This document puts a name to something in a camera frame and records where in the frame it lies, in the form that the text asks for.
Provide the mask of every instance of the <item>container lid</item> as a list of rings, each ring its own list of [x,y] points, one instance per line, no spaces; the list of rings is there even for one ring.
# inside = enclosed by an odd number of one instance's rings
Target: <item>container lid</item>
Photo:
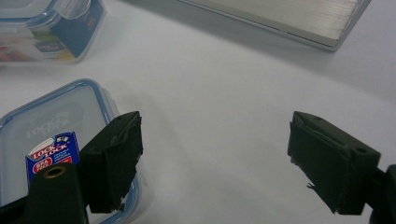
[[[117,108],[96,82],[82,79],[72,82],[0,119],[0,206],[27,195],[25,156],[44,140],[58,134],[75,132],[82,149],[112,119]],[[134,180],[125,199],[123,213],[92,215],[90,222],[113,223],[129,216],[138,196]]]
[[[90,3],[91,0],[1,0],[0,29],[35,27],[60,18],[72,20],[84,14]]]

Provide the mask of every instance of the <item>white table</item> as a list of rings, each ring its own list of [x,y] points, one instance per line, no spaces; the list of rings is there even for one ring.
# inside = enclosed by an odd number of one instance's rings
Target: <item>white table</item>
[[[151,199],[136,224],[368,223],[334,215],[290,163],[295,110],[396,163],[396,2],[374,1],[335,53],[174,0],[105,1],[86,57],[0,66],[0,117],[82,77],[139,110]]]

